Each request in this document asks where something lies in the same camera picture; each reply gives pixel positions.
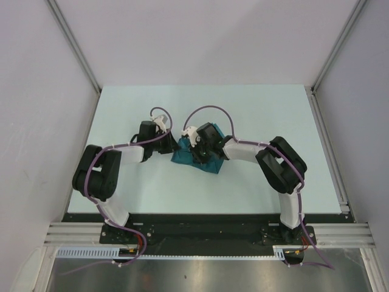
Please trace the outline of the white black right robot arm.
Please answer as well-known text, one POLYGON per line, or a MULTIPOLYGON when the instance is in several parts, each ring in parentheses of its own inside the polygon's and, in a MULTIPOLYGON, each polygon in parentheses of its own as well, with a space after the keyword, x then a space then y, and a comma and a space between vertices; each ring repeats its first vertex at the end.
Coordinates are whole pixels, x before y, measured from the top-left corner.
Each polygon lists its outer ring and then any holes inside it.
POLYGON ((291 145, 280 136, 268 143, 243 141, 234 136, 222 136, 212 123, 187 127, 182 136, 189 139, 194 161, 201 164, 211 157, 240 160, 258 164, 269 185, 280 200, 280 236, 287 244, 302 237, 304 213, 301 189, 305 186, 308 167, 291 145))

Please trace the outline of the left aluminium corner post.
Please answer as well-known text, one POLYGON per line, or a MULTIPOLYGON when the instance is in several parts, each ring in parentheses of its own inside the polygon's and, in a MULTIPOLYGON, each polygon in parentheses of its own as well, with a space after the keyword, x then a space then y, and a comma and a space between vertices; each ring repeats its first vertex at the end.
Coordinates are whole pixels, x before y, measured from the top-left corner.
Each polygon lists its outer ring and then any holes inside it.
POLYGON ((44 0, 45 4, 47 5, 50 13, 52 14, 55 22, 57 23, 61 33, 64 36, 64 39, 66 40, 67 44, 69 45, 75 59, 77 60, 78 64, 81 67, 81 70, 85 74, 88 82, 92 86, 95 93, 100 96, 102 92, 101 86, 98 84, 97 78, 95 77, 95 74, 92 71, 92 68, 87 61, 87 58, 85 57, 85 54, 83 53, 64 13, 62 12, 59 4, 55 0, 44 0))

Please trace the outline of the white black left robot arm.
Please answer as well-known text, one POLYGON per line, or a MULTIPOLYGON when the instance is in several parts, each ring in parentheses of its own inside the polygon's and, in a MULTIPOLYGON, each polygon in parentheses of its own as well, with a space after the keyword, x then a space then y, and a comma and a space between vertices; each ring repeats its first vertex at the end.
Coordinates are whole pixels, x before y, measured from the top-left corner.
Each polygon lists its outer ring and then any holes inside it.
POLYGON ((73 189, 97 206, 105 222, 114 226, 112 234, 121 243, 133 239, 134 228, 127 224, 129 212, 116 194, 120 168, 146 162, 154 152, 170 154, 178 149, 167 120, 163 114, 141 122, 139 132, 126 144, 106 148, 88 145, 72 178, 73 189))

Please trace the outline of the teal cloth napkin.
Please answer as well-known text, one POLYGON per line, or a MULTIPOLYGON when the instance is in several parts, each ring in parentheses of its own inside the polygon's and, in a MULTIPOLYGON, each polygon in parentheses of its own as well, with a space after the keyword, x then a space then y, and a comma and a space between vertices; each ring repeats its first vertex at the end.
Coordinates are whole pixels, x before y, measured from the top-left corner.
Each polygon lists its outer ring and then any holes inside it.
POLYGON ((186 127, 181 131, 177 142, 179 148, 174 151, 171 162, 218 174, 224 160, 218 157, 214 146, 223 138, 224 134, 215 123, 186 127))

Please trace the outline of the aluminium corner post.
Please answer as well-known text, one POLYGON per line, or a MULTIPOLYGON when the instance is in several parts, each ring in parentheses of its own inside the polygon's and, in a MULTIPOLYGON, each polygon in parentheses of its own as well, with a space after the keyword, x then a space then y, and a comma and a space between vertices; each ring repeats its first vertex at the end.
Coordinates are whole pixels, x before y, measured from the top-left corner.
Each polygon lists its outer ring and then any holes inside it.
POLYGON ((321 70, 318 73, 318 76, 315 78, 313 84, 311 85, 312 93, 316 93, 322 84, 323 79, 329 72, 331 66, 335 62, 338 54, 340 53, 342 47, 344 46, 349 34, 352 32, 354 26, 358 22, 364 8, 370 1, 368 0, 358 0, 356 1, 351 13, 347 17, 347 20, 341 29, 328 57, 326 58, 321 70))
POLYGON ((50 13, 52 14, 55 22, 57 23, 61 33, 64 36, 64 39, 66 40, 67 44, 69 45, 75 59, 77 60, 78 64, 81 67, 81 70, 85 74, 88 82, 92 86, 95 93, 100 96, 102 92, 101 86, 98 84, 97 78, 95 77, 95 74, 92 71, 92 68, 87 61, 87 58, 85 57, 85 54, 83 53, 64 13, 62 12, 59 4, 55 0, 44 0, 45 4, 47 5, 50 13))

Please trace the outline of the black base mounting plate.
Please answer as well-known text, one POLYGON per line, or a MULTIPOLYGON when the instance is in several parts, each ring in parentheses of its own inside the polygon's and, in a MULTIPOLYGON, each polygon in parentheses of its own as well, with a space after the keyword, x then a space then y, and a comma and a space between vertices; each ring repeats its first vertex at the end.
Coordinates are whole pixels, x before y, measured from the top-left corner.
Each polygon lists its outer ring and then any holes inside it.
POLYGON ((354 224, 350 214, 308 214, 305 228, 291 231, 283 227, 277 214, 265 215, 189 215, 189 214, 132 214, 126 229, 122 230, 104 223, 98 214, 66 213, 63 223, 100 223, 98 242, 102 244, 136 244, 141 236, 148 246, 163 240, 247 240, 264 246, 301 245, 310 238, 315 240, 320 226, 330 228, 354 224))

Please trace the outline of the right aluminium corner post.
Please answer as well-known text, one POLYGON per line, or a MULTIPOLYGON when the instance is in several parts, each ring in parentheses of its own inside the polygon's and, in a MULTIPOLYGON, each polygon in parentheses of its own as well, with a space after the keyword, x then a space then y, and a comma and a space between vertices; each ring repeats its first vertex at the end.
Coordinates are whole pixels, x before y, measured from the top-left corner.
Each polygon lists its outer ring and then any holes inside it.
POLYGON ((340 53, 342 47, 344 46, 349 34, 352 32, 354 26, 358 22, 364 8, 370 1, 368 0, 358 0, 356 1, 351 13, 347 17, 347 20, 341 29, 328 57, 326 58, 321 70, 318 73, 318 76, 315 78, 313 84, 311 85, 312 93, 316 93, 322 84, 323 79, 329 72, 331 66, 335 62, 338 54, 340 53))

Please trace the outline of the aluminium frame rail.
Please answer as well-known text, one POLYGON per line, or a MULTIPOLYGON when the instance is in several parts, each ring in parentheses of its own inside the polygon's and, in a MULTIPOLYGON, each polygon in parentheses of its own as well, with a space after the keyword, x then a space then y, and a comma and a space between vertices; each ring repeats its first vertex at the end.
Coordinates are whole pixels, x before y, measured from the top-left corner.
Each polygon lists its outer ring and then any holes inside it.
POLYGON ((341 251, 345 260, 354 262, 361 267, 367 275, 365 283, 367 283, 369 291, 388 291, 388 280, 379 260, 370 227, 368 223, 359 223, 356 220, 349 203, 334 149, 319 108, 316 92, 307 86, 306 93, 342 210, 339 218, 343 220, 336 223, 316 224, 319 231, 325 232, 323 234, 324 238, 318 240, 318 247, 322 251, 328 249, 341 251))

